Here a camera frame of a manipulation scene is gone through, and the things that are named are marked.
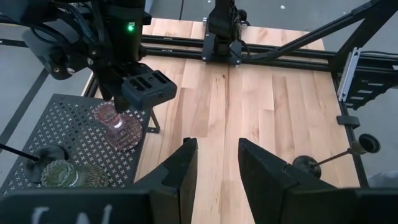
green led light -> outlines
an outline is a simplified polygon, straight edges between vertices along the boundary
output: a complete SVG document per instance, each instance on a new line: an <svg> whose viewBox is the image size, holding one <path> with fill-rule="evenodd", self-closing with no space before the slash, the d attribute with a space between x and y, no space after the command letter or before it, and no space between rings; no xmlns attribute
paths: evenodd
<svg viewBox="0 0 398 224"><path fill-rule="evenodd" d="M129 22L128 26L127 26L127 30L129 32L133 32L136 29L136 23L135 22Z"/></svg>

metal bracket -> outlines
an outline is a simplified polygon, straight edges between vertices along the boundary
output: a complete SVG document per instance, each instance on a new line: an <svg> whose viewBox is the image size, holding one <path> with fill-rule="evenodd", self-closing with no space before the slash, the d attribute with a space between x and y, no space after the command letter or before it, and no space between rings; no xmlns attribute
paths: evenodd
<svg viewBox="0 0 398 224"><path fill-rule="evenodd" d="M359 118L348 115L337 116L337 123L339 125L351 126L353 129L356 129L361 125Z"/></svg>
<svg viewBox="0 0 398 224"><path fill-rule="evenodd" d="M157 121L157 118L156 118L156 115L155 115L155 112L153 109L150 111L150 118L152 118L152 120L154 121L155 128L148 127L147 133L159 134L160 133L160 125L159 125L159 122Z"/></svg>
<svg viewBox="0 0 398 224"><path fill-rule="evenodd" d="M356 65L358 64L360 54L361 49L355 47L354 50L348 55L346 65L344 67L343 76L340 80L340 85L337 90L338 101L345 102L347 99L349 88L351 87L351 82L354 78L354 73Z"/></svg>

wood grain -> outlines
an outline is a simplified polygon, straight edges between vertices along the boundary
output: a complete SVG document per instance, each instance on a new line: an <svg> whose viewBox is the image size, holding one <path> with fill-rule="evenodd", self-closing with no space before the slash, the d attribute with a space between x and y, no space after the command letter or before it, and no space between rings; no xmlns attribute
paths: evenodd
<svg viewBox="0 0 398 224"><path fill-rule="evenodd" d="M203 37L201 22L154 19L145 34ZM305 32L248 27L249 44L282 45ZM318 40L306 49L323 50ZM154 108L160 134L148 134L136 180L182 143L197 138L198 181L192 223L254 223L240 180L238 139L248 138L287 162L300 155L320 161L348 148L331 75L325 72L199 60L146 57L179 87L175 99ZM322 179L358 186L350 156L322 166Z"/></svg>

black candlestick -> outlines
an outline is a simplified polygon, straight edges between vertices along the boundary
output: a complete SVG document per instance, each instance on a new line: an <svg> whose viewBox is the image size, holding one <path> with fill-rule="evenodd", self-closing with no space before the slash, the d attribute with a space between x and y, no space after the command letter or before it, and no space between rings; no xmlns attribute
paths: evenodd
<svg viewBox="0 0 398 224"><path fill-rule="evenodd" d="M347 151L339 153L335 156L325 159L321 162L317 162L314 158L310 156L298 156L293 161L293 166L299 168L300 170L314 175L316 178L320 178L322 175L322 170L320 165L337 159L341 156L347 154L357 154L363 155L365 153L377 153L380 151L380 142L370 134L362 134L357 141L351 143L351 147Z"/></svg>
<svg viewBox="0 0 398 224"><path fill-rule="evenodd" d="M56 145L48 145L38 148L33 152L33 155L3 144L0 144L0 148L17 154L18 156L25 157L27 159L24 163L25 178L36 184L41 183L40 179L42 177L43 170L47 165L59 159L68 160L68 153L66 150Z"/></svg>

gray floor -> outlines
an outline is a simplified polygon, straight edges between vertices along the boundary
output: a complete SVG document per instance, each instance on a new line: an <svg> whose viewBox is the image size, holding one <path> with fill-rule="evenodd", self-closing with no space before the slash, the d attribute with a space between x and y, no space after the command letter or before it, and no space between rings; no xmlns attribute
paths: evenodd
<svg viewBox="0 0 398 224"><path fill-rule="evenodd" d="M365 2L367 0L236 0L237 6L248 12L248 20L254 26L307 31L325 25ZM214 3L215 0L154 0L151 14L154 17L168 19L181 17L184 20L201 21L213 9ZM365 49L398 52L395 41L398 31L394 27L397 22L398 15L395 15L365 46ZM325 37L325 48L338 50L356 26L358 24ZM23 27L0 25L0 37L21 39L23 30ZM3 105L0 111L0 131L4 129L42 68L29 50L0 46L0 93L3 96L0 98L0 103ZM85 70L62 82L48 77L8 145L22 148L52 94L80 95L89 74L90 71ZM398 170L396 99L398 99L398 90L389 90L365 107L352 112L362 123L362 126L356 130L356 135L370 133L377 136L382 143L382 151L379 154L363 156L367 175ZM0 154L0 184L14 160L15 157L7 152Z"/></svg>

